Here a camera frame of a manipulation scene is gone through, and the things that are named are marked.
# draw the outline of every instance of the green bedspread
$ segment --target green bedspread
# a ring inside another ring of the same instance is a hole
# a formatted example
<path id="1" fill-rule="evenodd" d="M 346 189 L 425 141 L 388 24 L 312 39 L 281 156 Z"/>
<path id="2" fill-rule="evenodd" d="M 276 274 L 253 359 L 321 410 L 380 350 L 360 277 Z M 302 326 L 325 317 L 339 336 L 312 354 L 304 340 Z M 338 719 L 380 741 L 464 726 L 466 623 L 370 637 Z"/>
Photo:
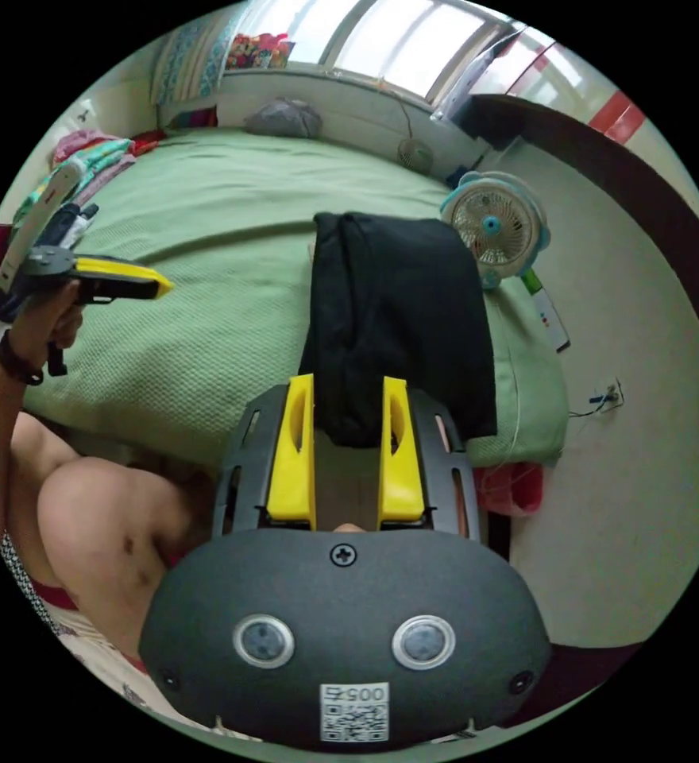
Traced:
<path id="1" fill-rule="evenodd" d="M 447 189 L 350 149 L 233 130 L 179 134 L 94 201 L 81 254 L 156 267 L 176 289 L 155 302 L 87 309 L 69 375 L 28 391 L 59 424 L 216 467 L 247 401 L 296 373 L 319 211 L 438 216 Z M 519 279 L 486 297 L 499 432 L 475 466 L 554 458 L 567 422 L 561 367 Z M 521 414 L 517 430 L 517 395 Z"/>

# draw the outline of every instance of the person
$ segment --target person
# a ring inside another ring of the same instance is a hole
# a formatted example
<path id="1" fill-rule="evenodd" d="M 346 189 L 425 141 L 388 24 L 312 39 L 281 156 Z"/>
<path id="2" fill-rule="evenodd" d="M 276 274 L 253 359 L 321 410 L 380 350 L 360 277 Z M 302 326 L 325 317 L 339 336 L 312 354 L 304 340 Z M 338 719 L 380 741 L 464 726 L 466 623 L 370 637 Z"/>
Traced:
<path id="1" fill-rule="evenodd" d="M 82 456 L 21 410 L 25 380 L 10 366 L 39 370 L 50 342 L 74 344 L 77 293 L 72 282 L 26 305 L 4 340 L 14 363 L 0 356 L 0 543 L 8 533 L 43 599 L 78 610 L 145 670 L 138 646 L 152 597 L 167 570 L 210 539 L 215 485 L 200 472 L 178 484 Z"/>

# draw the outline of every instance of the electric fan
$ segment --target electric fan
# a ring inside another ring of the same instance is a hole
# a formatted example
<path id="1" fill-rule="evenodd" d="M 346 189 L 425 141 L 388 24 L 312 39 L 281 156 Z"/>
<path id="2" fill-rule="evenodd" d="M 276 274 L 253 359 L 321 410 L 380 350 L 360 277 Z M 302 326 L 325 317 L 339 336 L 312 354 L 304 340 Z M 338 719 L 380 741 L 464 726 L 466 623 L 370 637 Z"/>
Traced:
<path id="1" fill-rule="evenodd" d="M 505 172 L 467 172 L 439 210 L 477 259 L 483 289 L 524 275 L 550 243 L 534 192 Z"/>
<path id="2" fill-rule="evenodd" d="M 397 146 L 397 158 L 403 166 L 420 175 L 428 175 L 434 163 L 429 146 L 413 137 L 406 138 Z"/>

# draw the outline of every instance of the black cloth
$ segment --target black cloth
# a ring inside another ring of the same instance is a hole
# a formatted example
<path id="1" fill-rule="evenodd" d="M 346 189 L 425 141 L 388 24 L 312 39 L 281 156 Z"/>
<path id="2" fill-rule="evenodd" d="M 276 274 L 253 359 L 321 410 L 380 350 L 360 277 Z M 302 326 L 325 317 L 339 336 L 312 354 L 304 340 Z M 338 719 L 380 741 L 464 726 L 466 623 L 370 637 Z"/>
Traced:
<path id="1" fill-rule="evenodd" d="M 384 376 L 445 405 L 463 440 L 495 435 L 495 369 L 473 255 L 449 225 L 358 213 L 315 216 L 310 328 L 315 425 L 377 447 Z"/>

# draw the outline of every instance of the hand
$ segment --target hand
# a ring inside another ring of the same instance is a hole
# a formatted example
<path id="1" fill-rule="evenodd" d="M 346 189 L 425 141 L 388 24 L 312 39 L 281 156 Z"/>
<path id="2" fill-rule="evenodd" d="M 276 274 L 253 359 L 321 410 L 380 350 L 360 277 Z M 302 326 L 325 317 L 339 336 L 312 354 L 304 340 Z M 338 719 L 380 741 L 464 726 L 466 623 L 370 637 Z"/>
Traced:
<path id="1" fill-rule="evenodd" d="M 48 343 L 61 350 L 74 344 L 82 325 L 82 307 L 76 305 L 79 283 L 72 281 L 43 299 L 30 300 L 10 327 L 11 349 L 34 369 L 48 360 Z"/>

